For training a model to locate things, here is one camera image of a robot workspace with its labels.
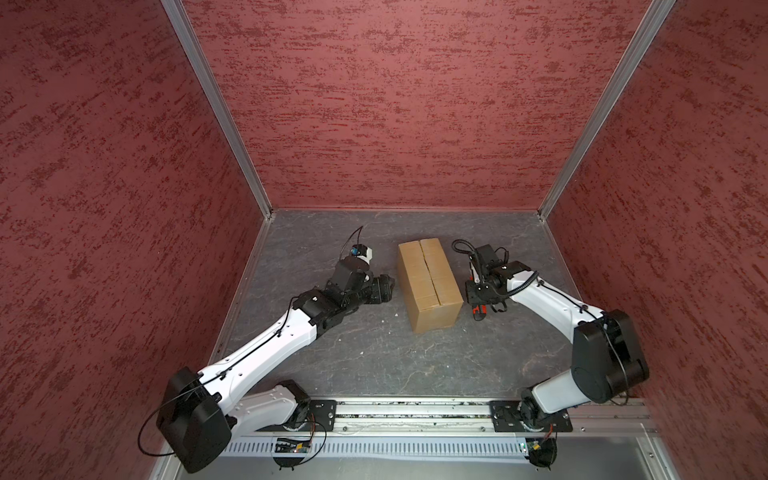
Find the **brown cardboard express box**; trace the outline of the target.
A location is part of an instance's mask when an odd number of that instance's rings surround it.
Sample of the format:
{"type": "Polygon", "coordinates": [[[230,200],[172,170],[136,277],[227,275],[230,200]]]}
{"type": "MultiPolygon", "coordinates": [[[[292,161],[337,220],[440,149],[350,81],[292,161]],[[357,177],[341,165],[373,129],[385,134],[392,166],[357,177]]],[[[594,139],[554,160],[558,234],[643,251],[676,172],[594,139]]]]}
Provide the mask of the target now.
{"type": "Polygon", "coordinates": [[[437,238],[399,244],[397,273],[415,334],[455,325],[464,300],[437,238]]]}

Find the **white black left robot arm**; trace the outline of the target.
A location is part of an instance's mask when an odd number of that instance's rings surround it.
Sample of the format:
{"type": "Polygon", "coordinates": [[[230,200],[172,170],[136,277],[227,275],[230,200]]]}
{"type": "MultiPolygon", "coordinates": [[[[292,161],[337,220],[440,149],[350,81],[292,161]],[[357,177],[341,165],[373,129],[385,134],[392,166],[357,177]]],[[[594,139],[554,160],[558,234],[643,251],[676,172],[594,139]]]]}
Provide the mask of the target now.
{"type": "Polygon", "coordinates": [[[292,297],[269,328],[229,356],[168,380],[150,418],[189,474],[219,457],[230,442],[265,427],[312,427],[310,398],[293,381],[260,394],[250,390],[291,355],[312,344],[363,305],[392,299],[395,281],[370,270],[372,255],[355,246],[322,288],[292,297]]]}

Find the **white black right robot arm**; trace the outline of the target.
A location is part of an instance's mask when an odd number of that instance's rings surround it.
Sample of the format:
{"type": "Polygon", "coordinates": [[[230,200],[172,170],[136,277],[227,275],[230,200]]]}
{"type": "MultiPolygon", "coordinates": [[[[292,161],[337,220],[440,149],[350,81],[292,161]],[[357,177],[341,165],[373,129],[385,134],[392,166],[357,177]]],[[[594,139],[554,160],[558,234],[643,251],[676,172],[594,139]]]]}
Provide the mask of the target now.
{"type": "Polygon", "coordinates": [[[604,404],[630,396],[650,377],[632,319],[621,310],[606,311],[552,286],[527,265],[509,259],[509,251],[467,240],[452,242],[469,259],[465,295],[473,319],[521,305],[558,330],[572,346],[570,367],[521,392],[513,417],[531,432],[552,427],[572,407],[604,404]]]}

